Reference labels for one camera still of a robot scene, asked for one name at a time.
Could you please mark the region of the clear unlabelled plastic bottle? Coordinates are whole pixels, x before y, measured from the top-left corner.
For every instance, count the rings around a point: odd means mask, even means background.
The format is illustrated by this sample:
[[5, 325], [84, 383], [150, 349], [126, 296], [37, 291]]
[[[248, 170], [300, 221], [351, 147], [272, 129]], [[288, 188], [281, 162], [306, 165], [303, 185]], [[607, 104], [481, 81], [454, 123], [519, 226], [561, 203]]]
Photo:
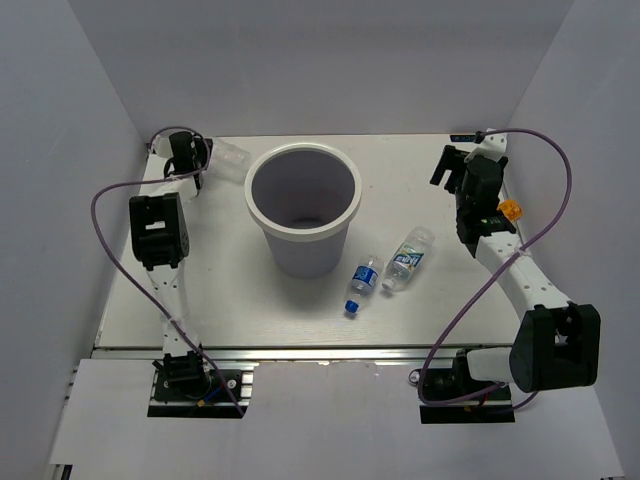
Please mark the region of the clear unlabelled plastic bottle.
[[251, 163], [248, 151], [219, 138], [213, 140], [210, 171], [214, 176], [243, 184]]

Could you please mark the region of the green label water bottle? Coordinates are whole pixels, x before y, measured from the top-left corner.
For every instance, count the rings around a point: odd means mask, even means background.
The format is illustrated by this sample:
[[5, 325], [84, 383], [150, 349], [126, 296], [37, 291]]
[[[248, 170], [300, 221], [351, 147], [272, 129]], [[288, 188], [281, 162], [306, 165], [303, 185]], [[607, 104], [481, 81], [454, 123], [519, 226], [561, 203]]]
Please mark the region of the green label water bottle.
[[403, 290], [413, 278], [420, 263], [432, 253], [433, 232], [423, 226], [415, 227], [401, 242], [388, 262], [382, 288], [388, 294]]

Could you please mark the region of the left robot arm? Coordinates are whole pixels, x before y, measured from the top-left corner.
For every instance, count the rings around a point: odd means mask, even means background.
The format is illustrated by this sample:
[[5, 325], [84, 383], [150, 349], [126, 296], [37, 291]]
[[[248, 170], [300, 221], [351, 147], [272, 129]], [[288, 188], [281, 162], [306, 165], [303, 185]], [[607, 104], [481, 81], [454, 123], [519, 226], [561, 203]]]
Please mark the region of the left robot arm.
[[132, 251], [149, 277], [154, 299], [167, 311], [161, 315], [162, 366], [182, 368], [177, 387], [188, 398], [199, 399], [209, 392], [212, 377], [201, 368], [202, 360], [193, 349], [201, 343], [189, 325], [185, 261], [190, 239], [184, 206], [200, 193], [200, 169], [210, 156], [205, 139], [198, 134], [177, 131], [168, 142], [171, 157], [163, 167], [165, 182], [152, 193], [129, 200]]

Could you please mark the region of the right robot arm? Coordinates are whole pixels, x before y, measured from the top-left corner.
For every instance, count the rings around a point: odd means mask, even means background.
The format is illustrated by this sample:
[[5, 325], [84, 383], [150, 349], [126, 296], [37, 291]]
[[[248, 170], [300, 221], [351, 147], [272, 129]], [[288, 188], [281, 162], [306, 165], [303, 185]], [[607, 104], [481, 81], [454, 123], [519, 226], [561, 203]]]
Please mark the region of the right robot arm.
[[531, 393], [591, 386], [597, 379], [600, 315], [562, 293], [525, 253], [514, 223], [498, 208], [507, 162], [447, 145], [430, 180], [454, 195], [459, 240], [520, 318], [511, 346], [457, 353], [450, 382], [466, 399], [497, 383]]

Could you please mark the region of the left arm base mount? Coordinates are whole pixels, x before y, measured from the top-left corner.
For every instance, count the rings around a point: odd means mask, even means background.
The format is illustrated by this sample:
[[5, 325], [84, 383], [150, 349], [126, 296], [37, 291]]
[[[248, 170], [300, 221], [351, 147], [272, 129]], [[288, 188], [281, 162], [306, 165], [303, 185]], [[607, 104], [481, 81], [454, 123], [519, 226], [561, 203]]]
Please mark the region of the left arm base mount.
[[223, 369], [228, 387], [241, 412], [238, 411], [229, 393], [223, 387], [220, 376], [204, 369], [201, 379], [170, 379], [161, 362], [153, 362], [156, 370], [147, 408], [149, 418], [174, 419], [241, 419], [248, 408], [248, 396], [242, 393], [248, 371]]

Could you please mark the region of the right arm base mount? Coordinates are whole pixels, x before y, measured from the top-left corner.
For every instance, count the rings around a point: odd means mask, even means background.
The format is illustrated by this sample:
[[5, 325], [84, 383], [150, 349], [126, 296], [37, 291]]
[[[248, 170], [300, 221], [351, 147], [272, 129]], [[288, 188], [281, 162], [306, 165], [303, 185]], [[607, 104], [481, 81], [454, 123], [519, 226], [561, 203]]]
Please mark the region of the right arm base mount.
[[488, 391], [491, 381], [473, 380], [466, 354], [456, 352], [448, 367], [430, 367], [422, 393], [430, 402], [443, 406], [419, 407], [422, 425], [507, 424], [515, 422], [511, 392], [508, 386]]

